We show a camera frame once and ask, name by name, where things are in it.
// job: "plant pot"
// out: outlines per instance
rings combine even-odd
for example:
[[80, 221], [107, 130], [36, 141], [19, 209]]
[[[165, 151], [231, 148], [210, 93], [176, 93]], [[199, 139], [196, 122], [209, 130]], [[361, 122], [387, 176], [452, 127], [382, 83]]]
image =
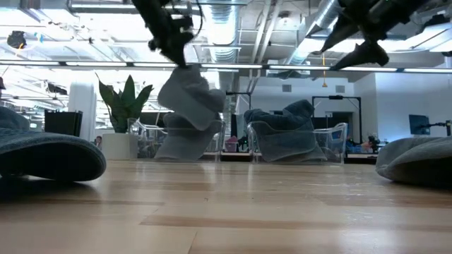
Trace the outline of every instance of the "plant pot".
[[138, 137], [126, 133], [106, 133], [102, 135], [102, 153], [105, 159], [136, 159]]

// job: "white column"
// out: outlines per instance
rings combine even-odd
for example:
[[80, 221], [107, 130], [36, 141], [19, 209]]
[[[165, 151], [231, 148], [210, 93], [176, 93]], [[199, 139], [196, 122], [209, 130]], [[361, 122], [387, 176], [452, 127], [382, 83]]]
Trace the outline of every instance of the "white column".
[[95, 139], [96, 127], [96, 85], [98, 80], [94, 73], [74, 71], [69, 90], [68, 111], [83, 112], [80, 138], [88, 141]]

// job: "wooden table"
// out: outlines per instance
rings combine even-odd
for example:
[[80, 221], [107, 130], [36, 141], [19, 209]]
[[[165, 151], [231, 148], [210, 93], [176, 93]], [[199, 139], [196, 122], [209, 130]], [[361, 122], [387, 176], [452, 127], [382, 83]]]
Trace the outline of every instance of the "wooden table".
[[451, 192], [371, 165], [109, 162], [83, 185], [0, 191], [5, 254], [452, 253]]

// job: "potted plant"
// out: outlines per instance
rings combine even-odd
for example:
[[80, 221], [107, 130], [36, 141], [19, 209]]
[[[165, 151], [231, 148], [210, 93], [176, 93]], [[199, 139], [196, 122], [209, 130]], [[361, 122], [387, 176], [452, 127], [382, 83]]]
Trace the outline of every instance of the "potted plant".
[[130, 75], [124, 89], [115, 92], [112, 86], [99, 79], [100, 96], [107, 105], [110, 121], [115, 133], [102, 136], [102, 152], [107, 159], [134, 159], [138, 154], [138, 138], [127, 134], [128, 119], [139, 119], [144, 104], [148, 101], [152, 85], [144, 87], [135, 97], [135, 82]]

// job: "desk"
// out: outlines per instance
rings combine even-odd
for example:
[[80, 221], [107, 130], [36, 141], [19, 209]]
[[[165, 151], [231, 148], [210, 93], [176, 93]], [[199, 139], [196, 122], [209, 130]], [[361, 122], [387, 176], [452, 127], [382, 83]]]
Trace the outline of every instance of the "desk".
[[109, 162], [84, 185], [0, 187], [5, 254], [452, 253], [452, 195], [371, 165]]

